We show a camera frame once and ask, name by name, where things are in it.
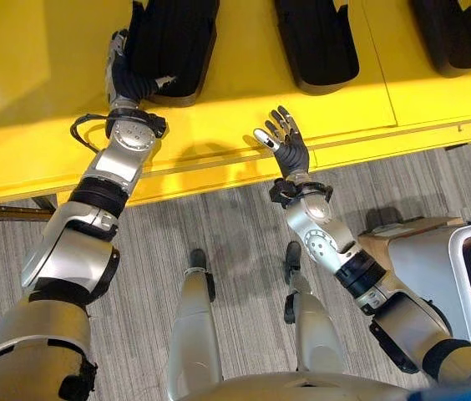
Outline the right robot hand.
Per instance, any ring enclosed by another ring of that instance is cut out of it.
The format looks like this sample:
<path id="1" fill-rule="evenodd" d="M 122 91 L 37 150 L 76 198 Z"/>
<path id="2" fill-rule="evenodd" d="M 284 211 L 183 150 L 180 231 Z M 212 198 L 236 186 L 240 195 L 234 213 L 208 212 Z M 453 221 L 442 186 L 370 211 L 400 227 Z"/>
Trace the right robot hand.
<path id="1" fill-rule="evenodd" d="M 295 119 L 282 105 L 270 112 L 265 129 L 254 129 L 254 138 L 275 157 L 284 179 L 308 174 L 310 155 Z"/>

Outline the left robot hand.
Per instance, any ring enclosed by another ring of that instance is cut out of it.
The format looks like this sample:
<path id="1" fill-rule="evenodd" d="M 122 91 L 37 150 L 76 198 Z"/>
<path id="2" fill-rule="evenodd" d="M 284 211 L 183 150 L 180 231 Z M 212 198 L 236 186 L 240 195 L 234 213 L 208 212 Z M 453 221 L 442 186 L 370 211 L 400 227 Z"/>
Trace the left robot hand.
<path id="1" fill-rule="evenodd" d="M 152 79 L 134 72 L 124 51 L 128 36 L 129 31 L 121 29 L 115 31 L 109 41 L 105 66 L 105 91 L 111 109 L 116 109 L 125 102 L 137 108 L 142 100 L 157 94 L 176 80 L 176 76 L 165 75 Z"/>

